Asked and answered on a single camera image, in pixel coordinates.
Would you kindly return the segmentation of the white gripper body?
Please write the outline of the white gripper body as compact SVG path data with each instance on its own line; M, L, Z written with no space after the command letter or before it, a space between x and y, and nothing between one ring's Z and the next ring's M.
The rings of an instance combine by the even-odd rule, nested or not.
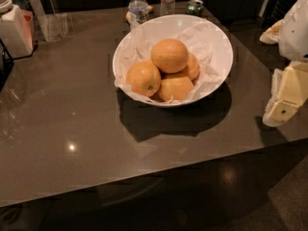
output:
M290 61L308 61L308 0L297 0L285 14L278 46L280 55Z

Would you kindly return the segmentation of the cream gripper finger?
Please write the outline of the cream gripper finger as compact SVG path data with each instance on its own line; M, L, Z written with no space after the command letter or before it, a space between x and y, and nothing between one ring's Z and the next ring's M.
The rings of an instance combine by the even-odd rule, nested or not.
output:
M276 44L279 39L279 32L282 26L283 20L278 20L272 26L270 26L261 36L260 41L266 44Z
M263 123L277 127L287 123L308 99L308 64L291 62L284 70L275 69L270 93Z

